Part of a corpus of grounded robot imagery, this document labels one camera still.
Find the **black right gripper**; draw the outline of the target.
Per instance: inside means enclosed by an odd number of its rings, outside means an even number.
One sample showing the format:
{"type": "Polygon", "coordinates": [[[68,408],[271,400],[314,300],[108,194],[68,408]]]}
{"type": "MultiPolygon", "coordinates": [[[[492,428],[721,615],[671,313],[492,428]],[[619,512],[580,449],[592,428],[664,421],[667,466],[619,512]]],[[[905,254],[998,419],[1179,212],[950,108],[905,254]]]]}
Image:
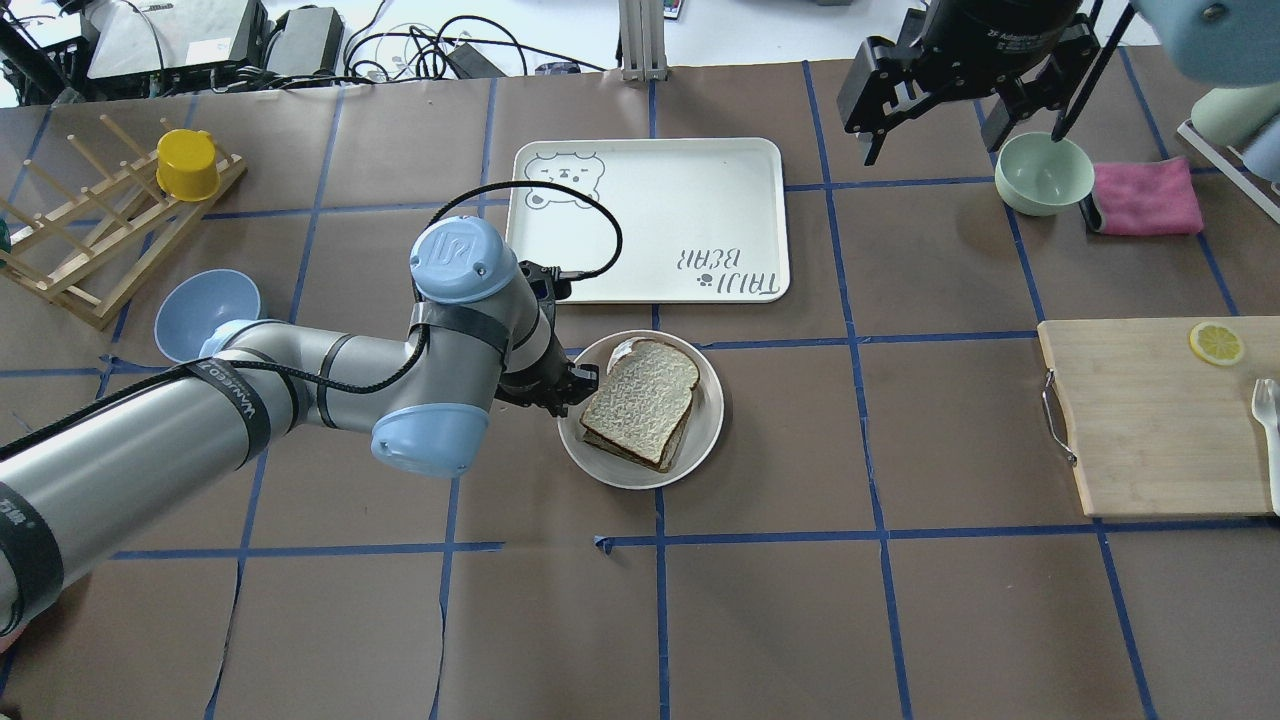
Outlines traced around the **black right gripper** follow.
{"type": "Polygon", "coordinates": [[[838,118],[873,167],[902,123],[940,104],[995,97],[982,141],[998,152],[1019,123],[1065,109],[1100,51],[1078,1],[931,1],[908,10],[896,38],[861,41],[838,118]]]}

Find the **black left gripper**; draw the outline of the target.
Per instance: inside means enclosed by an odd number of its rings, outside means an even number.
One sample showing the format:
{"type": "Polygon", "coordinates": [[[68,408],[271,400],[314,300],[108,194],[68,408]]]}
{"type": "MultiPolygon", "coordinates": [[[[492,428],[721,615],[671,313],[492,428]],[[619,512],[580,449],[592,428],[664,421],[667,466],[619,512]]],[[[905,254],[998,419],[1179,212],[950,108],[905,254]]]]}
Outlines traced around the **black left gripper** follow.
{"type": "Polygon", "coordinates": [[[572,406],[598,391],[600,382],[599,366],[571,361],[556,334],[558,302],[572,295],[573,282],[581,274],[529,260],[520,261],[518,269],[527,286],[518,300],[534,311],[527,320],[516,322],[511,332],[512,345],[495,400],[520,407],[540,407],[554,418],[566,418],[572,406]]]}

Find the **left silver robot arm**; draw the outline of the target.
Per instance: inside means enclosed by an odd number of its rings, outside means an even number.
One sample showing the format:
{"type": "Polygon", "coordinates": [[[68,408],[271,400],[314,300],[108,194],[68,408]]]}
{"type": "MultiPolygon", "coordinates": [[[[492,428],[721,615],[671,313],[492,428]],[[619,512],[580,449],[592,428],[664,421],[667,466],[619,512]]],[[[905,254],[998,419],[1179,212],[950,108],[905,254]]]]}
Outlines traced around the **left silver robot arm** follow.
{"type": "Polygon", "coordinates": [[[433,222],[408,265],[419,301],[402,341],[229,322],[201,357],[5,445],[3,634],[296,427],[365,433],[385,465],[456,478],[495,401],[564,416],[596,391],[598,366],[556,337],[567,282],[520,261],[489,222],[433,222]]]}

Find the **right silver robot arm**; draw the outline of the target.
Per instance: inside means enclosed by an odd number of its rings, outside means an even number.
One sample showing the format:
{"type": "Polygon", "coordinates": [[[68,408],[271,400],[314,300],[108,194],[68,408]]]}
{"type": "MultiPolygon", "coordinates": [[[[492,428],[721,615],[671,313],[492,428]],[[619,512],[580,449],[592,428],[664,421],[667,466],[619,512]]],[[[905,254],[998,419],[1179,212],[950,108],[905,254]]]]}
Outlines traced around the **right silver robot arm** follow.
{"type": "Polygon", "coordinates": [[[870,36],[837,96],[844,129],[876,164],[891,131],[946,102],[992,97],[982,122],[988,152],[1038,111],[1060,141],[1076,123],[1129,24],[1140,17],[1172,64],[1216,87],[1277,81],[1275,1],[1129,1],[1112,33],[1096,29],[1101,3],[929,1],[906,13],[896,38],[870,36]]]}

